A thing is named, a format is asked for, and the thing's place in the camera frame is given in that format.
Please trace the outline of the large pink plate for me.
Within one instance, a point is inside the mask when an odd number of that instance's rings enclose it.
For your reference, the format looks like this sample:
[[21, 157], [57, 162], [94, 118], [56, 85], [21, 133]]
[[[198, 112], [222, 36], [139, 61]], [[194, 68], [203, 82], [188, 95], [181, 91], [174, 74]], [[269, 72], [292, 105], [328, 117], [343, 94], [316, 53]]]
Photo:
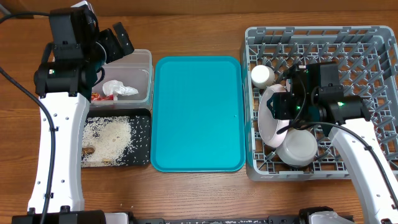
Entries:
[[284, 93], [285, 88], [280, 84], [267, 87], [259, 103], [258, 128], [261, 139], [264, 144], [273, 148], [279, 147], [285, 139], [287, 131], [277, 134], [277, 131], [289, 125], [289, 120], [280, 120], [273, 118], [270, 109], [267, 107], [267, 101], [274, 93]]

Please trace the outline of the white tissue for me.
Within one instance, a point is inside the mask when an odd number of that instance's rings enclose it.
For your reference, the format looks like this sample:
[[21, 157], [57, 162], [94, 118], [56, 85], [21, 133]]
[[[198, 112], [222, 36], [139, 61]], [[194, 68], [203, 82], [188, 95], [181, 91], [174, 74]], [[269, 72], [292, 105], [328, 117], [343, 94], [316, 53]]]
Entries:
[[110, 80], [103, 84], [103, 93], [106, 96], [113, 95], [114, 97], [116, 97], [118, 95], [122, 96], [136, 95], [139, 92], [136, 88], [125, 86], [121, 81]]

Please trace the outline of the grey bowl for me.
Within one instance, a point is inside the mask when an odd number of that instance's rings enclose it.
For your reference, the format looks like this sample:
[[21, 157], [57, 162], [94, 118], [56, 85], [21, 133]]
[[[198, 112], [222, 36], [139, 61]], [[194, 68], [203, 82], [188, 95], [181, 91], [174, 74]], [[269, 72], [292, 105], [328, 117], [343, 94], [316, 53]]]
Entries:
[[307, 130], [292, 129], [288, 131], [276, 153], [282, 162], [292, 167], [309, 165], [318, 151], [315, 136]]

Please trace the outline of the white paper cup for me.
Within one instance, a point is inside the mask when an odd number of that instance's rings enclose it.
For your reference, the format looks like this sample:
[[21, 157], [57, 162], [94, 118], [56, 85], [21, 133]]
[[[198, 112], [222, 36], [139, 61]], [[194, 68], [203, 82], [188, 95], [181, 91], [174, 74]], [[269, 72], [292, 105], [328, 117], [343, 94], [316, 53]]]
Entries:
[[265, 89], [275, 80], [273, 69], [265, 65], [256, 65], [251, 70], [251, 81], [256, 88]]

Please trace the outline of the red snack wrapper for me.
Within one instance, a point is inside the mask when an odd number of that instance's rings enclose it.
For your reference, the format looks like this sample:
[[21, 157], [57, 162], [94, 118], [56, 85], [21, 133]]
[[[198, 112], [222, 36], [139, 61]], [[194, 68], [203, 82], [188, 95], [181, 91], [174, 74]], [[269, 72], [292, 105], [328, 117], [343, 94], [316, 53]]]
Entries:
[[99, 93], [93, 92], [91, 94], [91, 100], [92, 101], [112, 101], [112, 100], [114, 100], [114, 96], [113, 95], [102, 96]]

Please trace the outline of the brown food piece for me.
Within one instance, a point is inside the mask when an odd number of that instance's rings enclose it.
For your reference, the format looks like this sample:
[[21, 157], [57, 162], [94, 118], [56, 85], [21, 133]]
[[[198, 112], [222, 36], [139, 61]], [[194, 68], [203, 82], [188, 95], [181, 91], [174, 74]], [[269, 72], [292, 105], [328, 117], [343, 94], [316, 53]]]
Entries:
[[84, 147], [83, 149], [82, 149], [82, 154], [84, 155], [84, 156], [86, 156], [86, 155], [91, 155], [91, 154], [93, 154], [95, 152], [95, 148], [93, 148], [93, 147]]

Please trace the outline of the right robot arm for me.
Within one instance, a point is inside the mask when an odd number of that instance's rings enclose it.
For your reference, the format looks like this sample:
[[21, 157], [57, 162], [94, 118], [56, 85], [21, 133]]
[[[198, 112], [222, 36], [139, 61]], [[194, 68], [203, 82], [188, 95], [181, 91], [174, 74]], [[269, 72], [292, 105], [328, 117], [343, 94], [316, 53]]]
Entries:
[[258, 125], [265, 145], [282, 162], [305, 167], [318, 143], [319, 127], [345, 163], [368, 223], [397, 223], [397, 179], [383, 154], [360, 96], [346, 96], [333, 62], [293, 65], [267, 87]]

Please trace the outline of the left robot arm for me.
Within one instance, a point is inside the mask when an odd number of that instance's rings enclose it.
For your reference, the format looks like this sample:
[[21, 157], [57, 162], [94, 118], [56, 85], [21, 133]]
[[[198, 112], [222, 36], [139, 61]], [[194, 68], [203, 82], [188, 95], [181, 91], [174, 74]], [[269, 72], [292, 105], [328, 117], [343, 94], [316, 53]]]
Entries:
[[134, 48], [121, 23], [99, 30], [91, 22], [50, 23], [48, 43], [34, 73], [41, 134], [35, 185], [27, 213], [13, 223], [131, 223], [128, 212], [86, 210], [81, 187], [83, 127], [103, 65]]

